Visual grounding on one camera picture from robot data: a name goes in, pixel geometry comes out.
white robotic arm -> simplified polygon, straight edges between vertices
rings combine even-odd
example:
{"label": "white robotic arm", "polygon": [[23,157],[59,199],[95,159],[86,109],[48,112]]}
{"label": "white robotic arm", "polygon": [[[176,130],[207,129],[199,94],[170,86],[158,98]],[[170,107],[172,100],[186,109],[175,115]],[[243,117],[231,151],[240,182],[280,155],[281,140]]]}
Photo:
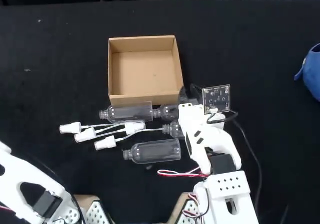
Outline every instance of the white robotic arm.
{"label": "white robotic arm", "polygon": [[[201,218],[205,224],[258,224],[245,172],[238,171],[241,158],[235,144],[223,130],[224,123],[207,124],[209,117],[210,114],[204,115],[202,104],[179,105],[178,121],[190,158],[197,162],[202,173],[209,175],[193,189]],[[216,120],[224,117],[221,113],[213,116]],[[221,158],[210,159],[206,148],[221,154]]]}
{"label": "white robotic arm", "polygon": [[[64,219],[75,224],[80,213],[72,202],[71,195],[62,185],[30,163],[11,155],[11,149],[0,142],[0,201],[15,212],[20,219],[31,224],[54,223]],[[31,207],[21,190],[22,183],[38,184],[45,188],[44,194]]]}

black table surface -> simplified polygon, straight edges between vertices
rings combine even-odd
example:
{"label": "black table surface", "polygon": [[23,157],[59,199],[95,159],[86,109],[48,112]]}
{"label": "black table surface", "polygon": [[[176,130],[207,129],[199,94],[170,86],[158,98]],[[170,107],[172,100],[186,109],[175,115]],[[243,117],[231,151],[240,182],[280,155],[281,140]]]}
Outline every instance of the black table surface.
{"label": "black table surface", "polygon": [[[99,196],[116,223],[165,222],[179,195],[200,181],[156,174],[158,168],[182,172],[196,166],[184,143],[180,161],[146,170],[124,161],[121,149],[169,136],[137,134],[96,152],[92,141],[76,144],[58,128],[72,121],[98,123],[99,110],[109,106],[109,37],[174,34],[185,85],[231,84],[232,108],[262,165],[260,223],[279,223],[287,204],[286,223],[312,221],[320,197],[320,106],[293,76],[320,41],[319,10],[320,0],[0,7],[0,139],[15,155],[28,160],[28,152],[40,159],[72,193]],[[229,123],[225,129],[254,197],[255,162],[239,130]],[[8,212],[0,215],[18,223]]]}

clear plastic bottle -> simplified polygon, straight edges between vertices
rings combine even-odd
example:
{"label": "clear plastic bottle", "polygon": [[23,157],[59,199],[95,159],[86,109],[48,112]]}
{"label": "clear plastic bottle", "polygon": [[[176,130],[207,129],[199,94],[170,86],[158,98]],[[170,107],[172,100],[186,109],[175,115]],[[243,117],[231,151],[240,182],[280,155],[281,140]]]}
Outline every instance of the clear plastic bottle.
{"label": "clear plastic bottle", "polygon": [[179,117],[177,105],[162,105],[160,108],[152,109],[151,102],[144,102],[125,107],[109,106],[99,113],[100,119],[108,119],[111,123],[122,123],[130,121],[151,122],[154,118],[172,121]]}
{"label": "clear plastic bottle", "polygon": [[173,138],[184,138],[184,134],[182,132],[182,129],[179,125],[178,120],[172,121],[170,124],[163,124],[163,133],[170,134]]}
{"label": "clear plastic bottle", "polygon": [[167,139],[137,143],[130,150],[123,151],[125,160],[137,164],[158,163],[179,160],[181,149],[179,139]]}
{"label": "clear plastic bottle", "polygon": [[153,110],[153,117],[166,121],[177,119],[179,117],[178,105],[161,105],[160,108]]}
{"label": "clear plastic bottle", "polygon": [[151,122],[154,118],[151,102],[144,102],[126,107],[109,106],[108,109],[101,110],[99,116],[100,119],[108,119],[111,123],[130,121]]}

open cardboard box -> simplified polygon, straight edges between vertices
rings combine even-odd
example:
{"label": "open cardboard box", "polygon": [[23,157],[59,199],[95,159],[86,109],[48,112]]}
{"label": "open cardboard box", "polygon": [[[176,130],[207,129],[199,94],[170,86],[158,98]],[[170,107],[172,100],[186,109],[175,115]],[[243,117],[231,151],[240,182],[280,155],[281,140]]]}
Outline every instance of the open cardboard box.
{"label": "open cardboard box", "polygon": [[108,47],[112,106],[178,102],[183,77],[175,36],[110,38]]}

blue object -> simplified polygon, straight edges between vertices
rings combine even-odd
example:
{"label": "blue object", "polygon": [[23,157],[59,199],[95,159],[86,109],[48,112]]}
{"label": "blue object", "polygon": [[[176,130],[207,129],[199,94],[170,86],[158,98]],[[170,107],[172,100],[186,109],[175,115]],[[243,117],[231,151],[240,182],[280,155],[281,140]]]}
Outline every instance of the blue object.
{"label": "blue object", "polygon": [[294,80],[299,79],[302,74],[304,84],[313,97],[320,101],[320,43],[309,50]]}

